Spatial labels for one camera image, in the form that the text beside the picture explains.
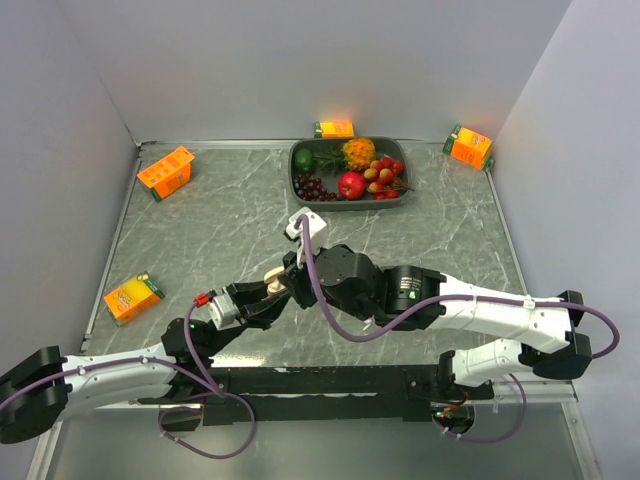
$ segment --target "white wall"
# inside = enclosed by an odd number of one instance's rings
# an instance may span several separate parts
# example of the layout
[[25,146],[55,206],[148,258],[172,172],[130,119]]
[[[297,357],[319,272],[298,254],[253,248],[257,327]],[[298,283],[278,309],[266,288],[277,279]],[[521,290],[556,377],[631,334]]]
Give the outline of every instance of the white wall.
[[[574,0],[496,144],[495,178],[528,286],[581,290],[618,350],[576,382],[606,478],[640,460],[640,3]],[[594,349],[610,335],[592,317]]]
[[494,136],[570,0],[58,0],[137,141]]
[[[0,375],[45,345],[77,351],[134,154],[55,2],[2,2]],[[25,478],[34,446],[0,445],[0,478]]]

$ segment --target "tray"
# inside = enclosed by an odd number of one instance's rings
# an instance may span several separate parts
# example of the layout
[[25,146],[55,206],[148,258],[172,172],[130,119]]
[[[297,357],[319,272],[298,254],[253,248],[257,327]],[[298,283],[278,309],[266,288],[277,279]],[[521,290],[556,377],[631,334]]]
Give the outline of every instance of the tray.
[[[407,162],[407,157],[402,150],[402,147],[398,142],[392,140],[387,137],[368,137],[373,141],[374,146],[376,147],[376,153],[378,158],[382,158],[383,155],[389,155],[394,160],[400,160],[404,163],[404,172],[400,174],[400,178],[407,182],[409,185],[411,184],[411,165]],[[296,152],[302,148],[308,148],[312,152],[317,150],[327,150],[334,148],[338,145],[342,145],[350,140],[350,138],[310,138],[308,140],[300,140],[293,147],[291,147],[291,152],[289,154],[289,191],[293,198],[296,199],[300,205],[309,207],[311,210],[316,212],[320,211],[333,211],[333,212],[344,212],[348,210],[379,210],[383,208],[393,208],[401,205],[403,202],[407,201],[411,196],[411,191],[401,191],[400,196],[398,198],[390,198],[385,200],[374,200],[373,194],[369,192],[365,192],[365,194],[357,200],[344,200],[344,201],[332,201],[332,202],[319,202],[319,201],[308,201],[304,200],[296,193],[293,189],[293,181],[294,178],[302,173],[296,169],[295,164],[295,155]],[[322,179],[322,184],[326,187],[327,191],[338,193],[338,180],[345,173],[341,171],[337,174],[332,172],[314,172],[314,177],[320,177]]]

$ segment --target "small carton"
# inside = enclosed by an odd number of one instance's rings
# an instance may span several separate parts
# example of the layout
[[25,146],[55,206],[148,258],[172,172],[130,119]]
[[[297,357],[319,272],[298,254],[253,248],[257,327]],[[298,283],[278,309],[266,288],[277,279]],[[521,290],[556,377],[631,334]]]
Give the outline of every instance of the small carton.
[[191,160],[195,156],[184,147],[178,147],[138,174],[138,179],[149,190],[156,202],[167,198],[191,179]]
[[146,309],[164,298],[164,293],[153,283],[149,273],[140,275],[120,285],[104,297],[109,314],[117,325],[125,325]]
[[316,122],[313,134],[315,138],[353,137],[354,135],[351,122]]
[[489,170],[493,166],[491,147],[489,137],[457,125],[447,138],[442,151],[478,170]]

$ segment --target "red connector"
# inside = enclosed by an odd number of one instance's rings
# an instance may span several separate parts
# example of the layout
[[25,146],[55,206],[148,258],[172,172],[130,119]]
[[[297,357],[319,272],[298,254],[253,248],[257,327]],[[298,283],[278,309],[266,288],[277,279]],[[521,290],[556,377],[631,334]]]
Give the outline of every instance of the red connector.
[[201,293],[196,298],[194,298],[193,301],[195,302],[196,307],[200,308],[200,307],[204,307],[207,303],[209,303],[211,299],[209,298],[209,295],[207,295],[206,293]]

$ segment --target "marble table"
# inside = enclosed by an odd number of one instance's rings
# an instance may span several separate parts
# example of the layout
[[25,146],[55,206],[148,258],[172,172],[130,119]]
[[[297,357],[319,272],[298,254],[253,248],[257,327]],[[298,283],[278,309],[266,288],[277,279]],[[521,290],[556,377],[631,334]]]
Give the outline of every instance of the marble table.
[[[143,147],[142,168],[173,148]],[[522,293],[487,175],[443,155],[440,148],[405,148],[416,192],[401,207],[322,213],[329,224],[329,245],[346,243],[378,265],[410,263]],[[166,298],[123,327],[114,324],[100,302],[88,354],[157,343],[167,324],[184,316],[196,294],[259,280],[292,250],[281,234],[300,208],[285,187],[288,149],[191,150],[196,156],[191,182],[162,202],[156,203],[136,182],[104,290],[147,270]],[[204,310],[194,317],[208,320]],[[338,314],[338,319],[351,332],[364,328],[346,314]],[[303,311],[290,301],[269,331],[245,332],[216,356],[216,365],[426,364],[437,363],[444,351],[491,340],[473,332],[427,330],[392,332],[353,344],[331,330],[318,308]]]

